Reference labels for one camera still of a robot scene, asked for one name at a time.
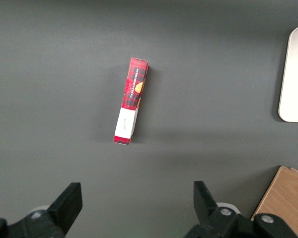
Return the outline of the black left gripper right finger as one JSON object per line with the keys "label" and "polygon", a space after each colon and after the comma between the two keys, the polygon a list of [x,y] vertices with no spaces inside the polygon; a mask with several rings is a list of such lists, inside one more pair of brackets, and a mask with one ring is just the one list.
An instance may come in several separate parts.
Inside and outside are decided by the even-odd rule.
{"label": "black left gripper right finger", "polygon": [[194,182],[194,209],[199,220],[187,238],[296,238],[291,227],[279,216],[260,213],[253,220],[233,209],[219,207],[203,181]]}

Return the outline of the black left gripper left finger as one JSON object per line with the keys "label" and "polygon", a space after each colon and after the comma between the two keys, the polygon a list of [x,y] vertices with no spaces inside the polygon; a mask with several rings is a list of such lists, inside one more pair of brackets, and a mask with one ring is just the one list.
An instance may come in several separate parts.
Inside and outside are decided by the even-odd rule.
{"label": "black left gripper left finger", "polygon": [[81,210],[81,184],[72,182],[47,208],[36,208],[11,225],[0,218],[0,238],[64,238]]}

